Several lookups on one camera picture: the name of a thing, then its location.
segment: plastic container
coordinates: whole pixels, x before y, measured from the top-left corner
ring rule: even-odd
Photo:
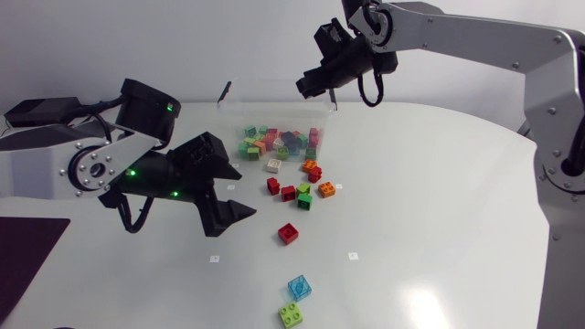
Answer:
[[[318,159],[337,102],[333,90],[305,100],[294,80],[234,79],[223,90],[218,111],[228,126],[221,138],[232,161],[304,162]]]

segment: red lego brick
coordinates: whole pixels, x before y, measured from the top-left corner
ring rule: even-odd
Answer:
[[[299,238],[299,231],[291,223],[288,223],[278,230],[278,236],[281,237],[284,244],[289,244]]]
[[[322,170],[320,167],[317,166],[317,167],[311,169],[311,171],[309,172],[309,182],[317,183],[317,181],[319,179],[321,179],[321,175],[322,175]]]
[[[266,180],[266,185],[268,186],[268,190],[271,192],[272,196],[276,196],[281,191],[281,185],[274,177],[268,178]]]
[[[291,201],[296,198],[296,190],[294,186],[286,186],[282,188],[282,201]]]

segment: lime green lego brick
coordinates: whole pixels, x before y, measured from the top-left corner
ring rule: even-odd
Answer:
[[[286,160],[289,158],[289,148],[286,146],[279,147],[276,150],[276,158],[279,160]]]
[[[254,142],[256,142],[256,140],[251,138],[251,137],[244,138],[244,143],[246,143],[248,145],[252,145],[252,144],[254,144]]]
[[[296,199],[297,207],[302,208],[302,209],[311,210],[312,203],[313,203],[313,197],[306,195],[306,194],[300,194],[299,197],[297,197],[297,199]]]
[[[244,133],[246,133],[247,137],[254,137],[254,135],[256,134],[256,127],[248,126],[244,128]]]
[[[311,194],[311,185],[309,183],[301,183],[299,187],[296,188],[297,196],[301,194],[310,195]]]
[[[303,321],[303,315],[296,302],[282,307],[278,313],[281,315],[282,323],[286,329],[292,328]]]
[[[304,151],[304,159],[305,160],[317,160],[317,149],[315,148],[308,148]]]
[[[248,160],[259,160],[260,159],[260,149],[258,147],[249,147],[248,148]]]
[[[307,144],[309,143],[309,139],[303,135],[302,133],[298,136],[296,136],[296,138],[299,139],[299,141],[301,141],[301,148],[307,148]]]

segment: white table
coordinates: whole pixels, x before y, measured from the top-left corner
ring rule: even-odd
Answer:
[[[212,127],[215,109],[185,104],[171,147]],[[72,219],[4,328],[281,328],[299,274],[313,287],[303,328],[534,328],[548,234],[534,152],[459,112],[341,103],[319,164],[343,189],[312,191],[307,212],[268,196],[261,164],[242,164],[240,181],[217,180],[218,198],[258,213],[217,239],[186,203],[155,201],[131,235],[97,199],[2,199],[3,216]],[[284,165],[283,186],[299,168]],[[284,246],[287,222],[300,237]]]

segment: blue lego brick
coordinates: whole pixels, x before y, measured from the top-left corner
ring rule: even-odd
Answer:
[[[289,282],[289,290],[292,292],[294,300],[297,302],[311,294],[311,292],[313,291],[313,289],[311,289],[311,286],[309,285],[309,282],[307,282],[303,275],[295,279],[292,279]]]

